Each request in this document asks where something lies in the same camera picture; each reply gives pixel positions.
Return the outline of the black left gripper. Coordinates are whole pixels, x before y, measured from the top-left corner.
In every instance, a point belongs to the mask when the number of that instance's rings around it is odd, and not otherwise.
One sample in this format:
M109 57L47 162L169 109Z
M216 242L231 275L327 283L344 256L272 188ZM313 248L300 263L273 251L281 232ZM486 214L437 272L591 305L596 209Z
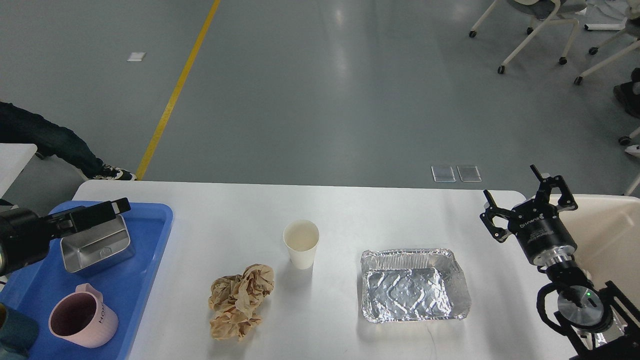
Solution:
M44 217L22 207L3 211L0 214L1 275L46 258L53 239L108 223L130 210L130 201L120 198L91 206L76 206Z

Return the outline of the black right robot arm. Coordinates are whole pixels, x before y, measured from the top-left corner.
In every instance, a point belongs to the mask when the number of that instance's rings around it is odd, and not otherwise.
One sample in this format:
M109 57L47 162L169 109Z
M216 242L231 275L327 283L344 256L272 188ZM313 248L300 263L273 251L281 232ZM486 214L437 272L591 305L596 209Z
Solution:
M637 360L639 310L611 280L597 289L575 259L578 244L560 218L578 203L562 175L541 174L535 195L511 209L498 207L489 190L480 219L491 236L503 243L514 235L526 260L550 282L538 292L540 319L566 337L577 360Z

